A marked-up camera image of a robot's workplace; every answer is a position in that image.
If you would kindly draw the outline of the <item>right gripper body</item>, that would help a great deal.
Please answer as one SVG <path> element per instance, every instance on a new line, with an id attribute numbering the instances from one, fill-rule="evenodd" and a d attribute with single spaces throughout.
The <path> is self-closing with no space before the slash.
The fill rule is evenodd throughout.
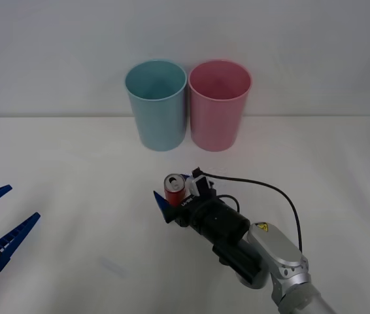
<path id="1" fill-rule="evenodd" d="M 188 196 L 181 201 L 174 201 L 171 207 L 178 211 L 175 222 L 183 228 L 201 229 L 216 197 L 217 193 L 211 192 L 205 196 Z"/>

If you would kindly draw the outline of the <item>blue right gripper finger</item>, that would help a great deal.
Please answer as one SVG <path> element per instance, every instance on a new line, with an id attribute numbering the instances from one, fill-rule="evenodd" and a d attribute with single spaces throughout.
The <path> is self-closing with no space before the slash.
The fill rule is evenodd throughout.
<path id="1" fill-rule="evenodd" d="M 154 197 L 166 223 L 169 224 L 170 222 L 178 218 L 179 212 L 175 206 L 172 206 L 164 197 L 162 197 L 156 191 L 154 191 Z"/>

